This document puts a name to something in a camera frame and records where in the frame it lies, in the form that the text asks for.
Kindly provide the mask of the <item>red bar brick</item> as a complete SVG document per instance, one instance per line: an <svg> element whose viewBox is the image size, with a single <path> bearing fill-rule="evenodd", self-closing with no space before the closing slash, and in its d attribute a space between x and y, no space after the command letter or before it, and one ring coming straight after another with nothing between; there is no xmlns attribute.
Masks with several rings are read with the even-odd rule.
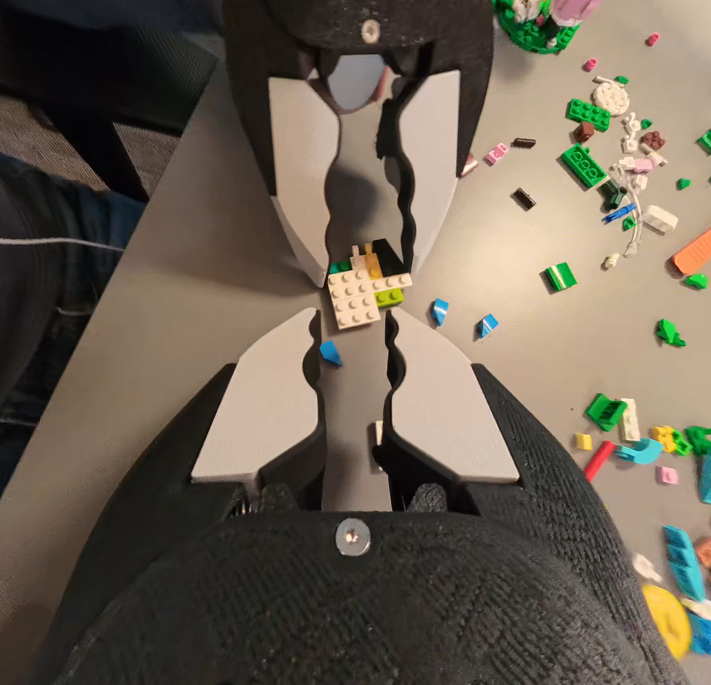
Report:
<svg viewBox="0 0 711 685"><path fill-rule="evenodd" d="M589 482L593 482L594 478L600 472L600 469L616 450L617 445L612 441L604 441L601 443L600 447L594 452L584 468L584 475Z"/></svg>

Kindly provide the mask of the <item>white round flower piece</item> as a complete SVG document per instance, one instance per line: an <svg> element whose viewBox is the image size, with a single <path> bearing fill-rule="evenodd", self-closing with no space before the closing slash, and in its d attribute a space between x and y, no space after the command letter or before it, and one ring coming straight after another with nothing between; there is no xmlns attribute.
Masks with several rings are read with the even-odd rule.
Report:
<svg viewBox="0 0 711 685"><path fill-rule="evenodd" d="M593 82L596 83L591 94L591 101L594 105L606 110L612 117L619 117L628 111L630 99L627 93L628 79L626 77L609 79L596 76Z"/></svg>

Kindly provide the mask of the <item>white green brick assembly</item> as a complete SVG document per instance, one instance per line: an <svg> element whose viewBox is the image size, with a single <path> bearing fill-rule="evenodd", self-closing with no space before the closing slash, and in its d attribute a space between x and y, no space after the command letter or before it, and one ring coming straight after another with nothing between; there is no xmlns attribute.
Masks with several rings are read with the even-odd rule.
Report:
<svg viewBox="0 0 711 685"><path fill-rule="evenodd" d="M375 323L382 309L404 301L403 291L412 285L410 273L386 239L363 248L353 246L350 259L332 263L326 277L337 328L344 331Z"/></svg>

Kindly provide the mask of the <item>green tile brick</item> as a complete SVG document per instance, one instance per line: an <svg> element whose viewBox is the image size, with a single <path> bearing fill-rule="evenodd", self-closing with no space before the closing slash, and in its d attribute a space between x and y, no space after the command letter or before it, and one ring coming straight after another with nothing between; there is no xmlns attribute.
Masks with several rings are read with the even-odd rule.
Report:
<svg viewBox="0 0 711 685"><path fill-rule="evenodd" d="M578 284L578 280L567 262L548 266L543 271L543 279L553 293L571 289Z"/></svg>

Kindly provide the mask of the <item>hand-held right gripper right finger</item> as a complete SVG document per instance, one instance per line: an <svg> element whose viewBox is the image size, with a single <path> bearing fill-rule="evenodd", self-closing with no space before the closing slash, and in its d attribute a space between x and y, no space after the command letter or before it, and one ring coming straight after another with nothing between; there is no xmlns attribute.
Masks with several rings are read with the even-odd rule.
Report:
<svg viewBox="0 0 711 685"><path fill-rule="evenodd" d="M473 364L403 309L385 319L384 442L445 480L514 484L519 470Z"/></svg>

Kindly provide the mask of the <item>white chunky brick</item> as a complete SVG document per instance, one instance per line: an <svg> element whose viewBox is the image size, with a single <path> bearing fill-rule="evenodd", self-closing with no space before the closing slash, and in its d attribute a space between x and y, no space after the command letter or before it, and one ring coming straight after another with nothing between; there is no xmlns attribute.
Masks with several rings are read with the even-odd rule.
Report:
<svg viewBox="0 0 711 685"><path fill-rule="evenodd" d="M673 232L678 225L678 217L657 205L647 206L641 215L641 221L662 234Z"/></svg>

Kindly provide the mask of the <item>orange brick separator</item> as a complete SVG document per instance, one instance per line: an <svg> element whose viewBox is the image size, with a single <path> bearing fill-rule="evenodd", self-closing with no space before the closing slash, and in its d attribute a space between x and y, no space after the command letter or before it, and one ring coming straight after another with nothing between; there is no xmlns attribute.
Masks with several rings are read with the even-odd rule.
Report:
<svg viewBox="0 0 711 685"><path fill-rule="evenodd" d="M699 272L710 261L710 229L700 234L671 257L671 263L682 275Z"/></svg>

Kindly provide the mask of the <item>white narrow plate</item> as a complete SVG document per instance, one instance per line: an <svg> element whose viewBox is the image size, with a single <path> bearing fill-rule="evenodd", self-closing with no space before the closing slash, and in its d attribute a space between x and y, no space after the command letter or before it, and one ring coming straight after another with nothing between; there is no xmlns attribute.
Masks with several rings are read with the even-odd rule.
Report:
<svg viewBox="0 0 711 685"><path fill-rule="evenodd" d="M635 400L622 397L619 401L625 403L626 405L618 424L620 438L624 442L635 443L641 439L641 431Z"/></svg>

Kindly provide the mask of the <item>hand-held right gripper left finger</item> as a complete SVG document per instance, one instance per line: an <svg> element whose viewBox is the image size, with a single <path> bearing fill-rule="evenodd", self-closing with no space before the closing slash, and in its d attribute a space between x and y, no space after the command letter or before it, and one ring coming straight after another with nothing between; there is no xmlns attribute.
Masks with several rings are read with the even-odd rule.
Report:
<svg viewBox="0 0 711 685"><path fill-rule="evenodd" d="M194 483L310 485L326 464L321 313L301 310L240 357L191 471Z"/></svg>

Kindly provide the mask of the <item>green grille brick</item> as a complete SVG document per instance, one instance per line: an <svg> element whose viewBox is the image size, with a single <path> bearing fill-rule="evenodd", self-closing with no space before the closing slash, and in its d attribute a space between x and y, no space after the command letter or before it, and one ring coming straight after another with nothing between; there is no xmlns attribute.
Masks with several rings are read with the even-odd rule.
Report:
<svg viewBox="0 0 711 685"><path fill-rule="evenodd" d="M609 432L621 421L628 403L623 399L610 399L604 393L598 393L584 415L601 431Z"/></svg>

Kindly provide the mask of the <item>person's leg in jeans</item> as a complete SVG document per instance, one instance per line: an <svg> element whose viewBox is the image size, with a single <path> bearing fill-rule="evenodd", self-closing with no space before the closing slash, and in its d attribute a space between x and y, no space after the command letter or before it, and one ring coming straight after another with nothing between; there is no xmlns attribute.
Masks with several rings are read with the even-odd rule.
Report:
<svg viewBox="0 0 711 685"><path fill-rule="evenodd" d="M145 209L1 154L1 492Z"/></svg>

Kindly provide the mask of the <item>yellow round dish brick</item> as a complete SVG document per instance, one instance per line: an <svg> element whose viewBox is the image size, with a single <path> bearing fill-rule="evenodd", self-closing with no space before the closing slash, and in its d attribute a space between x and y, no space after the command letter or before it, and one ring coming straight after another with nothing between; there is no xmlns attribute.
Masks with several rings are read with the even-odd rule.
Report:
<svg viewBox="0 0 711 685"><path fill-rule="evenodd" d="M692 626L682 603L671 592L653 583L643 584L642 593L672 656L677 661L682 660L692 646Z"/></svg>

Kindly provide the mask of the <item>long light blue slope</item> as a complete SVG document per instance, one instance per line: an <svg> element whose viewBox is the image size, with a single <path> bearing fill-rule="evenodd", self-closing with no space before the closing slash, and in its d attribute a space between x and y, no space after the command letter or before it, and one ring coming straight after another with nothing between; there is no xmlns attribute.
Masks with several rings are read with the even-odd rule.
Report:
<svg viewBox="0 0 711 685"><path fill-rule="evenodd" d="M704 602L705 581L688 533L671 525L664 525L662 530L668 563L680 592L692 601Z"/></svg>

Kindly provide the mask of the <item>light blue curved brick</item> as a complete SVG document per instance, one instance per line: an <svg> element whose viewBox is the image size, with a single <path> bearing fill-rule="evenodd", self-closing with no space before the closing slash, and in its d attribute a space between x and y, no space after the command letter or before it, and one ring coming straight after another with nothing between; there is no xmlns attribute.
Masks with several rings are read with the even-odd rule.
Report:
<svg viewBox="0 0 711 685"><path fill-rule="evenodd" d="M636 465L652 464L662 452L663 444L651 438L639 439L632 446L617 446L614 451L618 458Z"/></svg>

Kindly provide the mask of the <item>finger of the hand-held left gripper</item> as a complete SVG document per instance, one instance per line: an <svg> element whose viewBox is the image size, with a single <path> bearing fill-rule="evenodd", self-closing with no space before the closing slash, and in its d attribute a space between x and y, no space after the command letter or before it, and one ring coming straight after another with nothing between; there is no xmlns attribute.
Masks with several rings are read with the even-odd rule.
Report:
<svg viewBox="0 0 711 685"><path fill-rule="evenodd" d="M396 77L383 100L377 155L397 182L407 271L417 273L431 253L457 186L460 72L421 80Z"/></svg>
<svg viewBox="0 0 711 685"><path fill-rule="evenodd" d="M289 245L318 288L330 267L326 179L340 149L341 122L309 81L268 82L276 192L271 201Z"/></svg>

